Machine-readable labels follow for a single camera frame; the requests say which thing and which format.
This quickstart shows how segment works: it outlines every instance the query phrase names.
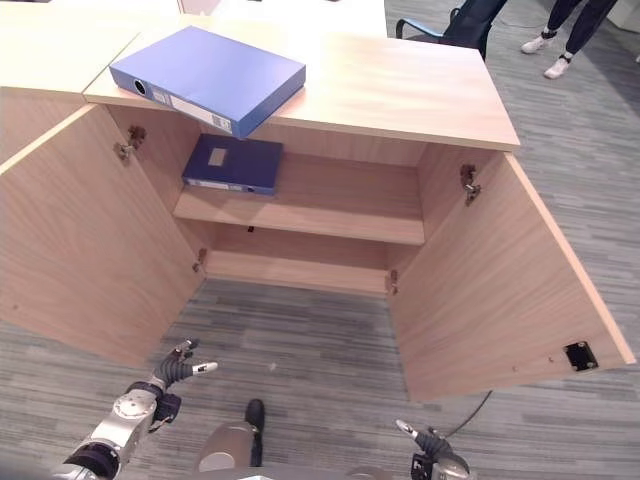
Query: cabinet top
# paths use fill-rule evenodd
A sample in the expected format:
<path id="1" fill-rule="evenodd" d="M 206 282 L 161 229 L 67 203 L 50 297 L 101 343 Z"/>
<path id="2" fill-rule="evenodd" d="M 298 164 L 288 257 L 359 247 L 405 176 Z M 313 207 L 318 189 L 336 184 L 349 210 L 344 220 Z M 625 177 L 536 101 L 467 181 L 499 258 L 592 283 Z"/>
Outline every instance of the cabinet top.
<path id="1" fill-rule="evenodd" d="M 28 15 L 27 9 L 13 6 L 0 7 L 0 40 L 15 45 L 9 52 L 13 68 L 0 74 L 3 86 L 78 92 L 95 103 L 164 109 L 119 89 L 107 66 L 195 25 L 307 65 L 305 87 L 269 123 L 505 151 L 519 145 L 475 50 L 375 36 L 311 34 L 305 25 L 294 23 L 285 29 L 215 16 L 122 18 L 105 12 L 64 15 L 64 9 L 52 18 L 41 13 L 51 5 L 21 5 L 31 12 L 40 9 Z M 4 53 L 2 61 L 7 64 Z"/>

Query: wooden cabinet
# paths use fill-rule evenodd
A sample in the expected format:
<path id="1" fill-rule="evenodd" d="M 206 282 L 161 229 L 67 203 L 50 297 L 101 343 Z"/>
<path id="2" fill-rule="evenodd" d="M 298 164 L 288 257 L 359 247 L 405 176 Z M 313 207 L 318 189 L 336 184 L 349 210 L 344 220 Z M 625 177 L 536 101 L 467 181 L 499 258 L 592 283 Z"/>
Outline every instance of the wooden cabinet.
<path id="1" fill-rule="evenodd" d="M 305 51 L 278 29 L 218 28 L 308 65 L 252 136 L 285 145 L 276 196 L 184 187 L 209 127 L 98 74 L 82 95 L 102 105 L 0 166 L 3 318 L 133 364 L 207 276 L 387 296 L 413 400 L 570 375 L 574 343 L 601 368 L 633 361 L 509 153 L 477 52 L 348 36 Z M 123 164 L 132 126 L 147 135 Z"/>

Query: lock plate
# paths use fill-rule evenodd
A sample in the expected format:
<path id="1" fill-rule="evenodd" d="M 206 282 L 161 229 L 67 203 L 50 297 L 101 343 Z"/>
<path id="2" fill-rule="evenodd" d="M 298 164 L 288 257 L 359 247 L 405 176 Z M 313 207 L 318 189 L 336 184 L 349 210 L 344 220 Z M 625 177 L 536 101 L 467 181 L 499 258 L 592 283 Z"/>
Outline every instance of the lock plate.
<path id="1" fill-rule="evenodd" d="M 563 350 L 574 371 L 583 372 L 598 368 L 598 361 L 587 342 L 572 343 L 564 347 Z"/>

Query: black metal bracket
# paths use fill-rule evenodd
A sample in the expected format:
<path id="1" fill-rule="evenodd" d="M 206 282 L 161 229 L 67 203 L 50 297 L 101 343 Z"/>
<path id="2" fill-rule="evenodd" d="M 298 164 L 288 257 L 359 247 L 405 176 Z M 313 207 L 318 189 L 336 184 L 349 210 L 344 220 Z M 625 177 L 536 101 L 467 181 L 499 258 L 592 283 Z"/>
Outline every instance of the black metal bracket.
<path id="1" fill-rule="evenodd" d="M 464 164 L 460 167 L 460 183 L 462 188 L 467 194 L 467 199 L 464 204 L 468 207 L 471 203 L 480 195 L 482 187 L 480 185 L 474 185 L 474 179 L 476 174 L 476 166 L 471 164 Z"/>
<path id="2" fill-rule="evenodd" d="M 598 361 L 587 342 L 572 343 L 564 347 L 563 350 L 574 371 L 583 372 L 598 368 Z"/>

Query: blue folder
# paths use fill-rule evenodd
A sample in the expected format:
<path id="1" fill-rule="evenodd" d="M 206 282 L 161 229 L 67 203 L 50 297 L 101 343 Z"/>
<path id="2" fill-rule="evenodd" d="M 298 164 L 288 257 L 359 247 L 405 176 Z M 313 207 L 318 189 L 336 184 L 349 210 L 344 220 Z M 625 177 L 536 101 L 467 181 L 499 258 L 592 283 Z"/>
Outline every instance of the blue folder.
<path id="1" fill-rule="evenodd" d="M 305 82 L 305 65 L 187 27 L 109 66 L 116 84 L 238 138 Z"/>
<path id="2" fill-rule="evenodd" d="M 281 143 L 202 134 L 182 173 L 185 183 L 274 195 Z"/>

